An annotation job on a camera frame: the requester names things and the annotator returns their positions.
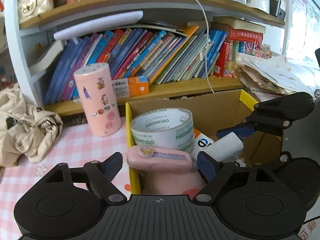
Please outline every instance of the white paper roll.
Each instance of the white paper roll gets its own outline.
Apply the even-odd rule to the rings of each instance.
[[[183,108],[164,108],[137,116],[130,124],[136,145],[191,153],[195,146],[192,113]]]
[[[231,132],[220,140],[205,148],[205,152],[214,158],[217,162],[229,161],[235,162],[243,150],[242,141]]]

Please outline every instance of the pink checkered tablecloth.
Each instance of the pink checkered tablecloth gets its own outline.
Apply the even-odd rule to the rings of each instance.
[[[127,151],[125,119],[118,132],[109,137],[92,135],[87,124],[65,128],[57,144],[40,163],[31,163],[24,156],[17,167],[4,169],[0,181],[0,239],[16,240],[21,237],[13,217],[16,202],[56,164],[65,162],[69,167],[82,167],[91,160],[103,161],[115,152]],[[129,167],[124,158],[121,171],[112,183],[127,197],[130,196]]]

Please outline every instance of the white handbag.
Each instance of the white handbag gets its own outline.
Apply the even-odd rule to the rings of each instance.
[[[39,14],[54,8],[53,0],[19,0],[18,16],[19,23],[33,18]]]

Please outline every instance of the pink cylinder container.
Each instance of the pink cylinder container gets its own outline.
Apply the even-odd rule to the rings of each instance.
[[[121,127],[109,65],[95,63],[78,69],[74,77],[91,132],[96,136],[114,134]]]

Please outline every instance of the yellow book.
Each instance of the yellow book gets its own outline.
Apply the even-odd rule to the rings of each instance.
[[[185,39],[183,43],[180,44],[179,48],[175,50],[175,52],[166,60],[166,62],[163,63],[161,68],[158,69],[158,71],[150,78],[149,85],[151,85],[157,77],[162,73],[162,71],[167,67],[167,65],[170,63],[170,61],[173,59],[173,57],[179,52],[179,50],[183,47],[183,45],[190,39],[190,37],[196,32],[196,30],[199,28],[199,26],[190,26],[185,29],[183,32],[188,37]]]

